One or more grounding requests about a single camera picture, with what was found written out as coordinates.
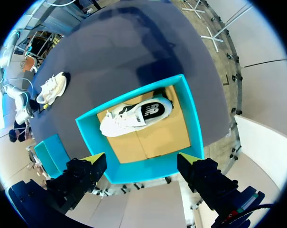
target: concrete floor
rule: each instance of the concrete floor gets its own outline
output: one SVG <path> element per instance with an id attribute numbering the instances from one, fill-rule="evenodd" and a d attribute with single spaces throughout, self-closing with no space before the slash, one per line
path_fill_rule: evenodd
<path id="1" fill-rule="evenodd" d="M 118 0 L 100 0 L 98 3 L 101 7 L 105 7 L 109 4 L 117 2 Z M 221 26 L 218 21 L 211 21 L 211 18 L 214 16 L 210 9 L 207 8 L 203 3 L 197 7 L 198 10 L 204 10 L 205 13 L 199 13 L 201 19 L 192 12 L 192 11 L 184 11 L 182 8 L 190 8 L 187 3 L 183 3 L 181 0 L 171 0 L 176 7 L 184 14 L 184 16 L 191 22 L 195 30 L 200 35 L 208 36 L 208 31 L 206 26 L 209 27 L 212 34 L 215 34 L 218 30 L 221 29 Z M 195 0 L 188 1 L 193 7 L 196 4 Z M 223 90 L 225 94 L 225 99 L 227 101 L 227 108 L 228 112 L 231 113 L 231 109 L 233 107 L 237 107 L 241 100 L 241 89 L 238 86 L 238 83 L 232 81 L 231 76 L 236 75 L 237 73 L 237 65 L 234 60 L 229 60 L 226 57 L 227 53 L 232 53 L 231 47 L 228 42 L 228 37 L 225 33 L 222 33 L 218 38 L 224 40 L 223 43 L 217 42 L 219 52 L 215 51 L 213 43 L 211 40 L 203 39 L 205 46 L 210 52 L 212 59 L 215 63 L 217 68 L 219 77 L 222 81 L 222 84 L 227 83 L 227 77 L 229 84 L 223 85 Z M 230 126 L 234 123 L 234 119 L 232 114 L 230 115 Z M 212 158 L 216 162 L 218 162 L 218 168 L 222 170 L 223 173 L 226 173 L 227 170 L 230 168 L 231 164 L 234 162 L 232 161 L 229 156 L 231 154 L 231 149 L 239 147 L 240 142 L 238 140 L 238 132 L 237 127 L 233 127 L 231 130 L 231 135 L 225 138 L 220 139 L 213 144 L 206 146 L 204 148 L 204 156 L 205 158 Z M 179 181 L 180 189 L 182 193 L 183 205 L 185 210 L 185 219 L 188 225 L 192 225 L 194 223 L 194 213 L 191 208 L 195 208 L 196 204 L 201 200 L 201 197 L 198 193 L 192 193 L 188 188 L 188 184 L 185 182 L 183 177 L 180 174 L 175 174 L 170 177 L 173 181 Z M 143 183 L 137 183 L 137 185 L 141 186 L 144 185 L 145 188 L 153 187 L 156 185 L 167 184 L 167 182 L 161 178 L 151 181 L 146 181 Z M 101 190 L 108 189 L 108 194 L 123 194 L 121 190 L 121 185 L 111 185 L 106 177 L 102 177 L 97 185 Z M 137 190 L 133 184 L 127 184 L 126 191 Z"/>

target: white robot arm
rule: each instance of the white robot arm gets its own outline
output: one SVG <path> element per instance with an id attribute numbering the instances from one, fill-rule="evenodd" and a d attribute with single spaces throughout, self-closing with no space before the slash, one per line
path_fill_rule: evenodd
<path id="1" fill-rule="evenodd" d="M 34 110 L 32 110 L 29 105 L 30 93 L 13 86 L 8 82 L 7 79 L 4 78 L 4 69 L 5 67 L 9 66 L 16 42 L 19 37 L 20 32 L 13 31 L 9 40 L 7 41 L 3 54 L 0 54 L 0 91 L 2 94 L 6 93 L 9 97 L 15 100 L 17 111 L 15 119 L 18 124 L 22 124 L 30 117 L 34 116 Z"/>

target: white sneaker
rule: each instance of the white sneaker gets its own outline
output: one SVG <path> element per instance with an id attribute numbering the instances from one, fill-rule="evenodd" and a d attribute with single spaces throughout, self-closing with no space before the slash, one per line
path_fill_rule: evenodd
<path id="1" fill-rule="evenodd" d="M 172 109 L 172 103 L 164 97 L 134 105 L 121 104 L 112 112 L 107 112 L 101 121 L 100 130 L 108 137 L 140 131 L 168 117 Z"/>
<path id="2" fill-rule="evenodd" d="M 66 88 L 65 72 L 54 75 L 41 86 L 42 91 L 37 97 L 40 104 L 52 105 L 58 96 L 62 96 Z"/>
<path id="3" fill-rule="evenodd" d="M 93 12 L 93 9 L 92 8 L 89 8 L 87 11 L 86 11 L 86 14 L 91 14 Z"/>

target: table surface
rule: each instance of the table surface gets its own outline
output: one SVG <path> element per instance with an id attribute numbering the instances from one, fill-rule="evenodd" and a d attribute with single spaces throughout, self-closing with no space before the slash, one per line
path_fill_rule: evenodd
<path id="1" fill-rule="evenodd" d="M 204 146 L 228 132 L 222 83 L 200 36 L 169 2 L 120 1 L 94 13 L 49 53 L 35 76 L 41 92 L 53 74 L 70 74 L 62 97 L 30 120 L 36 142 L 58 134 L 70 158 L 90 156 L 75 119 L 131 90 L 184 74 Z"/>

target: teal block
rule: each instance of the teal block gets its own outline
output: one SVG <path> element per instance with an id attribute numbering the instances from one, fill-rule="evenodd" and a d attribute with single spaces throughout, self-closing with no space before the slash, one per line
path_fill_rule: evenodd
<path id="1" fill-rule="evenodd" d="M 35 151 L 45 171 L 52 178 L 60 176 L 66 170 L 66 163 L 70 161 L 57 134 L 40 142 L 35 146 Z"/>
<path id="2" fill-rule="evenodd" d="M 97 114 L 115 105 L 158 88 L 173 85 L 183 111 L 191 146 L 155 158 L 120 164 L 107 138 L 99 130 Z M 105 176 L 112 184 L 148 181 L 178 172 L 177 154 L 183 152 L 204 158 L 203 139 L 194 100 L 184 75 L 169 77 L 116 97 L 76 118 L 77 126 L 92 155 L 105 152 L 108 169 Z"/>

